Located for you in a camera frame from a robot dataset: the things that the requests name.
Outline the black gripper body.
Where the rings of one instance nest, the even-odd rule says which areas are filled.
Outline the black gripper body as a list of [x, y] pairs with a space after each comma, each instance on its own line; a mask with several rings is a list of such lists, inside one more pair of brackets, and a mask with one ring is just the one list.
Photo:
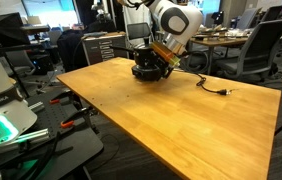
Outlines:
[[156, 77], [157, 80], [161, 78], [167, 79], [170, 74], [172, 73], [173, 67], [170, 65], [170, 57], [167, 56], [165, 53], [160, 53], [157, 51], [153, 51], [155, 54], [156, 60], [154, 65], [159, 69], [159, 74]]

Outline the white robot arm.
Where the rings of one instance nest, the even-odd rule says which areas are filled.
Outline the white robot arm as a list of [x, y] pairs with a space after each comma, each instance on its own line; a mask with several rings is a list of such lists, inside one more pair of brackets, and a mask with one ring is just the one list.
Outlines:
[[166, 34], [163, 42], [153, 41], [144, 48], [132, 48], [135, 65], [132, 74], [139, 80], [168, 78], [186, 54], [187, 42], [197, 33], [203, 20], [194, 6], [182, 6], [171, 0], [117, 0], [122, 6], [138, 9], [145, 5]]

